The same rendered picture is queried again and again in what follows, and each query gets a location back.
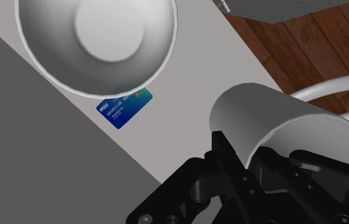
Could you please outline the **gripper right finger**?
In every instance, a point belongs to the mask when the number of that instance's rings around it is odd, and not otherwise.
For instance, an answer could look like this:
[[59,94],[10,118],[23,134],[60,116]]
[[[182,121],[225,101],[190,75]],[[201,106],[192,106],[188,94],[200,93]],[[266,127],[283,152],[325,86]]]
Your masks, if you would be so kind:
[[349,164],[306,150],[283,157],[269,147],[258,148],[252,164],[260,184],[294,201],[288,224],[349,224]]

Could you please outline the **white mug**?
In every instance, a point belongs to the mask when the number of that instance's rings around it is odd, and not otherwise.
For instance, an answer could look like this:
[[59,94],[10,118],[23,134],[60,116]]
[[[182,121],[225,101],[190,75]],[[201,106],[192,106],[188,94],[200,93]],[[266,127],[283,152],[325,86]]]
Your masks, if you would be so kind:
[[244,167],[258,147],[288,157],[306,150],[349,164],[349,112],[337,115],[310,100],[349,90],[349,76],[323,81],[291,95],[257,83],[223,92],[212,106],[211,131],[221,131]]

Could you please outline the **white bowl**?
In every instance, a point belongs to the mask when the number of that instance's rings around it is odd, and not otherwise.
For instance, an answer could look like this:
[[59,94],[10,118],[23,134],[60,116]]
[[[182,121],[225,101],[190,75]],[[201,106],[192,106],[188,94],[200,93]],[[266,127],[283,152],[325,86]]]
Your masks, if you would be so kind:
[[37,68],[84,97],[132,94],[167,65],[176,0],[15,0],[22,43]]

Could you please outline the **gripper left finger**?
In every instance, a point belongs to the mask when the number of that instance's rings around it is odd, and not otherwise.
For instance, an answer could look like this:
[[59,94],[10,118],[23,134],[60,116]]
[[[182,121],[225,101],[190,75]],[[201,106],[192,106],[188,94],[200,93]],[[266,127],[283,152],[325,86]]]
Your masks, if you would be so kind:
[[127,217],[125,224],[192,224],[212,198],[221,208],[212,224],[263,224],[263,190],[221,131],[212,149],[184,162]]

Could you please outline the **grey robot stand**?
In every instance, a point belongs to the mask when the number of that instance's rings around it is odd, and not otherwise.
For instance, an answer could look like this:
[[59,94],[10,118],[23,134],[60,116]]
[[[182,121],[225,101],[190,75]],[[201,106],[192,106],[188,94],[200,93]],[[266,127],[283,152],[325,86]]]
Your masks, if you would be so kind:
[[349,3],[349,0],[212,0],[229,15],[275,24]]

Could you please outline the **blue card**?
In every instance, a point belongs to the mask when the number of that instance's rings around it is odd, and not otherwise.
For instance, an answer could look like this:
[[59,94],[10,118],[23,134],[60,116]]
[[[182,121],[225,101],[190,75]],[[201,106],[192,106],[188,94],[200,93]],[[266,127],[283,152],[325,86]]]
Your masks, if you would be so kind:
[[97,105],[96,109],[116,129],[120,129],[152,98],[151,92],[143,88],[124,97],[104,99]]

